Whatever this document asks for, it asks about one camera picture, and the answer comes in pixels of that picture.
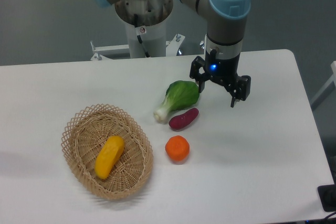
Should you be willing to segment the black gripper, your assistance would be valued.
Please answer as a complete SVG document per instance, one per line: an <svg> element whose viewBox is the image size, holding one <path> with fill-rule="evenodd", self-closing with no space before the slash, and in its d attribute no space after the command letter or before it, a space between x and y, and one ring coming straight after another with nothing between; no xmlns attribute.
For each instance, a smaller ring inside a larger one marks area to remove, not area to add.
<svg viewBox="0 0 336 224"><path fill-rule="evenodd" d="M198 92L202 93L206 81L228 88L232 96L230 107L239 101L245 101L250 94L251 77L238 76L237 68L241 46L218 45L208 43L205 46L205 60L197 56L191 63L190 78L198 85Z"/></svg>

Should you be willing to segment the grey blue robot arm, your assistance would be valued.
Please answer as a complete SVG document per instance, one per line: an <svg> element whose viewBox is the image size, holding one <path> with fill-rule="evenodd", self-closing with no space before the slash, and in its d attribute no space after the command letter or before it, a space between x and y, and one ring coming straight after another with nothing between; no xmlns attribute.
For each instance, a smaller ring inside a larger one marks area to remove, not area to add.
<svg viewBox="0 0 336 224"><path fill-rule="evenodd" d="M166 56L165 25L174 0L95 0L99 6L114 6L128 33L132 58ZM232 104L247 99L250 76L237 74L251 0L177 0L207 23L204 56L197 57L190 76L203 91L206 81L225 88Z"/></svg>

